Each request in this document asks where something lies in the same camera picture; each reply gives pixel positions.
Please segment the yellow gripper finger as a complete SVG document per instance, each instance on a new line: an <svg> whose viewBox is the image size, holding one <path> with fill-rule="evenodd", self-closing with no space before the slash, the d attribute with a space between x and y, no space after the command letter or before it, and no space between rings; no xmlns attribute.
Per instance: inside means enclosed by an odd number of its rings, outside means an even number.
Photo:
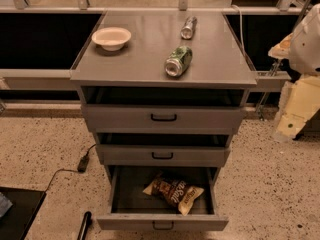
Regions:
<svg viewBox="0 0 320 240"><path fill-rule="evenodd" d="M268 55L275 59L288 59L290 53L290 45L293 34L290 33L278 44L273 46L269 51Z"/></svg>
<svg viewBox="0 0 320 240"><path fill-rule="evenodd" d="M320 109L320 78L302 75L282 88L273 137L276 141L294 139Z"/></svg>

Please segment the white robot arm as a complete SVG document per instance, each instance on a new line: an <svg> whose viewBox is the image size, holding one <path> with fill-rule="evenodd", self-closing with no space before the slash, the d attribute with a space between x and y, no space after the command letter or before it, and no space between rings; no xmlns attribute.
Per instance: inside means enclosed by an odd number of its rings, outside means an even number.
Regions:
<svg viewBox="0 0 320 240"><path fill-rule="evenodd" d="M268 55L287 59L292 70L301 74L281 91L274 138L278 142L294 139L320 110L320 4L316 4Z"/></svg>

